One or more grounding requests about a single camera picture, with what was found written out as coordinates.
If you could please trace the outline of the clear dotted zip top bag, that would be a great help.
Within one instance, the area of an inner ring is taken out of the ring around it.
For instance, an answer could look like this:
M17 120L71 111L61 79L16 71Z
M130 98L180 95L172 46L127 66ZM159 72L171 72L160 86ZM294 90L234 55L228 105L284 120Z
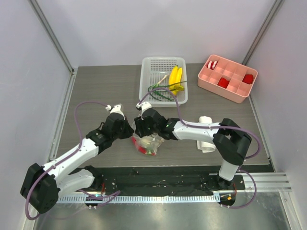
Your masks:
M139 136L132 136L131 139L136 150L146 156L156 156L158 148L165 141L157 134L152 134L142 138Z

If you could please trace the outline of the red fake chili pepper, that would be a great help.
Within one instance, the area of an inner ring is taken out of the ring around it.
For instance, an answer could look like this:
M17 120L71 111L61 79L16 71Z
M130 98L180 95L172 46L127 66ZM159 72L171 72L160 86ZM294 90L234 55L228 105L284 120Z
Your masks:
M137 142L137 139L135 137L132 137L132 142L134 144L134 146L136 147L137 151L140 152L143 155L147 155L147 156L155 156L156 153L154 151L152 151L151 149L146 149L142 146L140 146Z

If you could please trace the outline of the green fake vegetable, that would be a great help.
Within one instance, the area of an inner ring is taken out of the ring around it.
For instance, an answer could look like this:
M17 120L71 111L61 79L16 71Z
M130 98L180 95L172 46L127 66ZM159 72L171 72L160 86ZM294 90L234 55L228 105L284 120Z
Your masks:
M177 95L174 95L168 88L169 87L168 85L169 75L170 74L164 74L163 77L159 79L157 83L152 84L147 88L150 98L152 98L153 100L159 101L159 102L163 102L163 101L173 102L174 101L173 97L177 97L180 92L185 91L186 88L184 87L184 83L186 83L187 81L181 80L181 85L185 89L184 91L178 92Z

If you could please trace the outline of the yellow fake banana bunch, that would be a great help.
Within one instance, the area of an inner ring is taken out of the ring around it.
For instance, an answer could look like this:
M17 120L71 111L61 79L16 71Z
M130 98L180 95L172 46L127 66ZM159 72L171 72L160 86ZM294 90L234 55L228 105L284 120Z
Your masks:
M177 95L178 92L184 91L185 89L181 85L182 73L183 73L183 69L179 68L178 65L174 66L170 73L168 88L174 95Z

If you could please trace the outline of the white fake radish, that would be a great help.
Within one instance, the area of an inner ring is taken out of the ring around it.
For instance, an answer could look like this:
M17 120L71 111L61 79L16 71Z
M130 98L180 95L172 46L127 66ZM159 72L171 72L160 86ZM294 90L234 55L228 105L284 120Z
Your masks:
M140 140L140 145L144 148L155 148L159 144L159 141L156 138L142 138Z

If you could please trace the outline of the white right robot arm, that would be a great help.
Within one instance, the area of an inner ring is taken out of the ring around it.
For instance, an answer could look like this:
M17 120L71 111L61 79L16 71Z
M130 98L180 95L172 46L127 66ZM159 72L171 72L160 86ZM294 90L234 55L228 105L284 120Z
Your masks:
M234 176L242 166L251 144L251 137L240 130L231 119L220 123L204 124L181 121L178 118L166 119L156 110L149 108L134 118L135 133L143 138L157 134L165 140L195 140L215 145L223 158L216 182L222 189L234 183Z

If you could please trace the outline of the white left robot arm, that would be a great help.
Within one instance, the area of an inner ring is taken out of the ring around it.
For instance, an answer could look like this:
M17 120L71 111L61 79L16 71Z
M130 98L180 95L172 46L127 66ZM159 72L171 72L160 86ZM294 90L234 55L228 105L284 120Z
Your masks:
M32 164L27 170L20 191L26 199L26 214L29 214L30 206L38 213L44 214L60 197L83 188L99 190L103 184L103 176L97 169L86 166L78 172L74 170L110 148L115 140L130 138L133 132L125 115L111 113L101 129L89 132L77 146L59 158L43 166Z

